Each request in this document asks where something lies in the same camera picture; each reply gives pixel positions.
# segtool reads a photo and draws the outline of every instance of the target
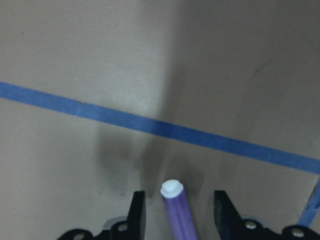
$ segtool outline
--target white tip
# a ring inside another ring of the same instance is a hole
[[[162,184],[160,192],[166,199],[173,199],[179,196],[183,189],[184,186],[178,180],[170,179]]]

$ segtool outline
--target gray surface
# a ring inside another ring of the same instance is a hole
[[[0,81],[320,159],[320,3],[1,1]],[[146,238],[172,239],[180,179],[199,237],[213,190],[279,232],[314,174],[0,99],[0,232],[97,234],[146,190]],[[319,232],[319,216],[312,228]]]

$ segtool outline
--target silver screw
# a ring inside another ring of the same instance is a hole
[[[118,231],[119,232],[126,231],[127,229],[128,229],[128,224],[126,224],[126,223],[123,223],[123,224],[118,226]]]
[[[85,238],[85,235],[83,233],[79,233],[73,237],[73,240],[82,240],[84,238]]]
[[[297,238],[303,238],[305,236],[305,233],[300,228],[292,228],[291,233],[293,236]]]
[[[257,227],[256,223],[254,221],[246,221],[245,222],[245,227],[247,229],[255,229]]]

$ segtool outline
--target purple marker barrel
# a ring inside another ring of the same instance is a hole
[[[184,186],[175,179],[165,181],[161,195],[175,240],[197,240]]]

